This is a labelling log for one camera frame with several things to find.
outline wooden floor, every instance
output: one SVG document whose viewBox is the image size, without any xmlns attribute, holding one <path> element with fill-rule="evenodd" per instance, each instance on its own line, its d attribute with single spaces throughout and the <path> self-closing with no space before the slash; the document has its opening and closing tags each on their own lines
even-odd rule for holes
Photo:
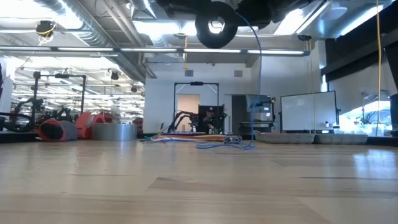
<svg viewBox="0 0 398 224">
<path fill-rule="evenodd" d="M 398 223 L 394 148 L 257 145 L 0 144 L 0 223 Z"/>
</svg>

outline pillar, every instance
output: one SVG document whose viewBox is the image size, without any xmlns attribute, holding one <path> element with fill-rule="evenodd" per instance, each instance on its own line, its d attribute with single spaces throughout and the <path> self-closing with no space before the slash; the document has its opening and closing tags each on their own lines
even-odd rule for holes
<svg viewBox="0 0 398 224">
<path fill-rule="evenodd" d="M 2 93 L 0 98 L 0 112 L 10 113 L 12 90 L 15 79 L 15 66 L 12 64 L 12 58 L 0 57 L 2 74 Z"/>
</svg>

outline yellow cable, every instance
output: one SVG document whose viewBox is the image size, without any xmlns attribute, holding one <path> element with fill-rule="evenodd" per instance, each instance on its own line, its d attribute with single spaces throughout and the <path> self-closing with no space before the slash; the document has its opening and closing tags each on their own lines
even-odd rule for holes
<svg viewBox="0 0 398 224">
<path fill-rule="evenodd" d="M 185 48 L 187 48 L 187 46 L 188 46 L 188 36 L 186 35 L 186 36 L 185 36 Z M 186 69 L 186 70 L 188 69 L 187 62 L 188 62 L 188 54 L 185 53 L 185 65 L 184 65 L 184 69 Z"/>
<path fill-rule="evenodd" d="M 312 41 L 310 40 L 310 52 L 312 51 Z M 312 100 L 313 100 L 313 133 L 317 133 L 317 112 L 315 109 L 315 94 L 313 90 L 313 70 L 312 70 L 312 57 L 310 55 L 310 69 L 311 69 L 311 92 L 312 92 Z"/>
<path fill-rule="evenodd" d="M 47 35 L 48 35 L 48 34 L 51 33 L 51 31 L 53 31 L 54 29 L 55 29 L 55 26 L 53 26 L 53 27 L 52 27 L 50 30 L 48 30 L 48 31 L 45 31 L 45 32 L 37 32 L 37 31 L 36 31 L 36 33 L 37 33 L 37 34 L 40 34 L 40 35 L 41 35 L 41 34 L 47 34 Z"/>
<path fill-rule="evenodd" d="M 380 38 L 380 13 L 379 13 L 379 0 L 376 0 L 376 19 L 377 19 L 377 45 L 379 47 L 379 86 L 378 86 L 378 98 L 377 98 L 377 125 L 376 125 L 376 137 L 379 132 L 380 122 L 380 92 L 381 92 L 381 38 Z"/>
</svg>

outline blue cable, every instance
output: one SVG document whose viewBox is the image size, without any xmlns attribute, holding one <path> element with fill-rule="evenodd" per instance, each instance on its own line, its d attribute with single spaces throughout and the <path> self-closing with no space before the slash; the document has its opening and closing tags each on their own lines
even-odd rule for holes
<svg viewBox="0 0 398 224">
<path fill-rule="evenodd" d="M 257 100 L 254 102 L 254 105 L 252 106 L 252 111 L 251 111 L 251 120 L 250 120 L 250 128 L 251 128 L 251 140 L 249 142 L 249 144 L 245 144 L 242 141 L 238 140 L 235 141 L 235 143 L 238 143 L 240 145 L 242 145 L 242 147 L 240 146 L 235 146 L 231 143 L 224 143 L 224 144 L 197 144 L 196 148 L 198 149 L 211 149 L 211 148 L 216 148 L 216 147 L 222 147 L 222 146 L 231 146 L 231 147 L 235 147 L 238 149 L 242 149 L 242 150 L 251 150 L 251 149 L 255 149 L 256 146 L 252 146 L 251 144 L 253 143 L 254 140 L 254 125 L 253 125 L 253 121 L 254 121 L 254 106 L 257 104 L 257 102 L 259 101 L 260 95 L 261 95 L 261 70 L 262 70 L 262 52 L 261 52 L 261 43 L 259 40 L 259 37 L 256 34 L 256 31 L 253 29 L 253 27 L 250 25 L 250 22 L 245 19 L 242 15 L 240 15 L 239 13 L 235 12 L 249 27 L 250 29 L 253 31 L 254 36 L 256 37 L 257 40 L 257 44 L 259 46 L 259 50 L 260 50 L 260 68 L 259 68 L 259 81 L 258 81 L 258 88 L 259 88 L 259 94 L 257 97 Z"/>
</svg>

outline person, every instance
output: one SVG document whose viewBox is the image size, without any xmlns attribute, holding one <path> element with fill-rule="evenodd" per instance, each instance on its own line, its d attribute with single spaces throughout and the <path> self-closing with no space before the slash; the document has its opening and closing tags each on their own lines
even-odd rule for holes
<svg viewBox="0 0 398 224">
<path fill-rule="evenodd" d="M 215 114 L 213 108 L 211 107 L 206 111 L 206 116 L 199 123 L 197 131 L 209 134 L 209 130 L 214 129 L 213 126 L 214 119 L 215 119 Z"/>
</svg>

